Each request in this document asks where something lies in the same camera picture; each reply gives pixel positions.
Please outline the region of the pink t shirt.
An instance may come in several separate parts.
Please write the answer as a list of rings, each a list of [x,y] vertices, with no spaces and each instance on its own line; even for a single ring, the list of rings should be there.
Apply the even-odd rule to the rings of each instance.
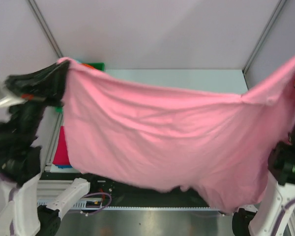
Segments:
[[[295,123],[295,56],[244,94],[143,85],[69,63],[73,168],[160,192],[193,188],[224,212],[262,200],[267,158]]]

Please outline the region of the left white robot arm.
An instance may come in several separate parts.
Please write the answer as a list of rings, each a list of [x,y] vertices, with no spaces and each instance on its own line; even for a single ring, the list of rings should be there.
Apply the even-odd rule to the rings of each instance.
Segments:
[[[94,196],[99,185],[77,178],[53,202],[37,203],[41,147],[33,146],[47,107],[60,107],[69,60],[27,75],[0,79],[0,108],[10,119],[0,122],[0,179],[6,206],[0,213],[0,236],[53,236],[62,218],[83,196]]]

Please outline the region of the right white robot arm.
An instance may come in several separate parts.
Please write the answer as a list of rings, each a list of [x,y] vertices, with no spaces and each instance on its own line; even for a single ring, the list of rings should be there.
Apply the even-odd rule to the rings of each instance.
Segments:
[[[295,123],[271,146],[268,179],[259,206],[241,207],[233,214],[236,236],[281,236],[295,208]]]

